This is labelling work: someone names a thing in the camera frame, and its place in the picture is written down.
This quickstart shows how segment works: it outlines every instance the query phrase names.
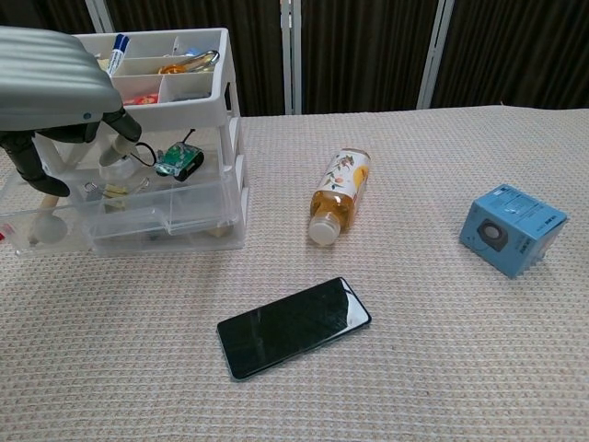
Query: marker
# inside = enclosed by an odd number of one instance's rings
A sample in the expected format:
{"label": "marker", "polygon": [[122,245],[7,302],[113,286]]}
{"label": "marker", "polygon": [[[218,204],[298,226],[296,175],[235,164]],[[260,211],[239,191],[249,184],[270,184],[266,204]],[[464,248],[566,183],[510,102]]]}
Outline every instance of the marker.
{"label": "marker", "polygon": [[117,34],[114,46],[112,47],[112,52],[110,53],[109,65],[107,67],[107,74],[109,74],[109,76],[114,76],[114,73],[119,69],[122,59],[125,58],[128,44],[129,37],[123,34]]}

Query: textured table surface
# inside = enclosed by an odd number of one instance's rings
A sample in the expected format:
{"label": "textured table surface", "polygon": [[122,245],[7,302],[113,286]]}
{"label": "textured table surface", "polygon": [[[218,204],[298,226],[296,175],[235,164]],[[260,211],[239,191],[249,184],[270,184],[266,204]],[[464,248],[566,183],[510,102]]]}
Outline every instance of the textured table surface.
{"label": "textured table surface", "polygon": [[[0,243],[0,439],[589,438],[589,110],[257,118],[243,135],[243,250],[20,260]],[[372,174],[356,225],[319,249],[308,205],[344,146]],[[517,280],[457,239],[503,182],[571,219]],[[230,380],[219,320],[338,275],[369,328]]]}

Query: plastic drawer organizer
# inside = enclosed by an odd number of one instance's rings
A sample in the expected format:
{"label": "plastic drawer organizer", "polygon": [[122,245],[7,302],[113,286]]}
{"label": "plastic drawer organizer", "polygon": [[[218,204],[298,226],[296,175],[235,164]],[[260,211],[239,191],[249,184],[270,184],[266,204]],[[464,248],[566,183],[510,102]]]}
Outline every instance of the plastic drawer organizer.
{"label": "plastic drawer organizer", "polygon": [[[17,253],[93,250],[225,250],[243,247],[248,180],[240,151],[236,74],[226,29],[129,32],[124,61],[112,78],[123,101],[157,94],[158,103],[126,106],[143,130],[141,141],[166,151],[187,141],[204,151],[204,162],[187,180],[160,177],[137,165],[124,182],[105,180],[98,157],[114,132],[100,125],[92,145],[62,145],[42,136],[35,144],[49,173],[68,184],[59,199],[33,190],[16,172],[0,193],[0,232]],[[116,34],[78,36],[86,49],[108,58]],[[157,75],[188,51],[216,50],[206,71]],[[151,159],[138,147],[140,157]]]}

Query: smartphone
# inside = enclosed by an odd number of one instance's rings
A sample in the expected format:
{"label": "smartphone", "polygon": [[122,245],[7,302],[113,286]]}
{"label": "smartphone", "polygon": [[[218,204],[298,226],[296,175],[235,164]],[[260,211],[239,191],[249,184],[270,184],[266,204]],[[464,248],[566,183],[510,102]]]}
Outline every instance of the smartphone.
{"label": "smartphone", "polygon": [[369,324],[343,278],[308,288],[219,322],[231,376],[243,380]]}

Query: blue box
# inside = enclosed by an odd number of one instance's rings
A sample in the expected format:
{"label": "blue box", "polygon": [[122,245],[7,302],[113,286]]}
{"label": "blue box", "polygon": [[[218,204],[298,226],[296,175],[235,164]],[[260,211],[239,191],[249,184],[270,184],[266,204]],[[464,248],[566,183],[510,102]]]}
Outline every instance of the blue box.
{"label": "blue box", "polygon": [[503,184],[474,201],[460,241],[515,278],[544,258],[566,221],[560,210]]}

